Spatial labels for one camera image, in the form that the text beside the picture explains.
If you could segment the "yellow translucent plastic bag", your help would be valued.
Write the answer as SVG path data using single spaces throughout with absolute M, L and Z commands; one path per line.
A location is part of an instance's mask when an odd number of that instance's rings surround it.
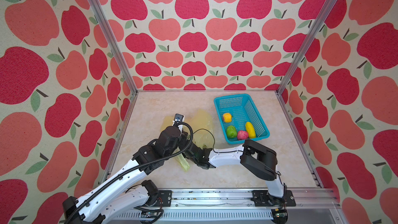
M 163 123 L 160 127 L 160 132 L 172 125 L 173 120 L 174 117 L 171 115 L 164 117 Z M 184 121 L 188 123 L 192 127 L 193 132 L 195 132 L 193 143 L 196 144 L 197 147 L 202 149 L 213 147 L 213 144 L 215 143 L 215 139 L 212 136 L 214 133 L 214 124 L 213 118 L 209 112 L 199 108 L 192 116 L 188 116 L 188 118 L 184 119 Z M 184 172 L 187 172 L 190 169 L 188 160 L 184 158 L 182 154 L 175 157 L 175 160 Z

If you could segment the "green toy fruit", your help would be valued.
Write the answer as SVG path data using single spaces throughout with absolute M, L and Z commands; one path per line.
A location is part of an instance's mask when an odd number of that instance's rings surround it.
M 226 135 L 229 140 L 237 138 L 238 131 L 235 126 L 230 125 L 226 128 Z

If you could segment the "pink toy fruit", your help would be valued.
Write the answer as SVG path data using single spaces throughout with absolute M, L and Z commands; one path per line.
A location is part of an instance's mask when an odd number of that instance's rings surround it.
M 237 133 L 237 139 L 240 140 L 247 140 L 249 139 L 249 134 L 247 131 L 240 130 Z

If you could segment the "orange toy fruit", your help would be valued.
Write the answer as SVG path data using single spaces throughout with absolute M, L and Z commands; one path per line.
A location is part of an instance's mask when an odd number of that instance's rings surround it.
M 232 121 L 232 115 L 230 113 L 224 113 L 222 115 L 223 122 L 230 123 Z

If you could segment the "yellow toy lemon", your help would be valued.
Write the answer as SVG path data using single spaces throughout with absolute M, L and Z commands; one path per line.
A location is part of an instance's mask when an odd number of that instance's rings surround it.
M 254 126 L 251 122 L 246 122 L 245 128 L 250 139 L 255 139 L 257 137 Z

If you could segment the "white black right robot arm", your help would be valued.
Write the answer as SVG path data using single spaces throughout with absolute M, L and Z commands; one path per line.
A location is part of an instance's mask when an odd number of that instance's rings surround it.
M 287 186 L 277 170 L 277 153 L 253 140 L 245 140 L 239 146 L 225 149 L 199 148 L 195 144 L 183 156 L 198 167 L 208 170 L 222 166 L 241 165 L 267 185 L 269 206 L 284 206 Z

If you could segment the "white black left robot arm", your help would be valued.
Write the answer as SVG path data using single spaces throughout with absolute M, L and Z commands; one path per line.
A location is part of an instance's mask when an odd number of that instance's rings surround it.
M 168 126 L 158 139 L 141 147 L 133 158 L 97 188 L 63 202 L 67 224 L 107 224 L 121 213 L 154 204 L 159 190 L 144 178 L 192 144 L 193 130 L 184 122 Z

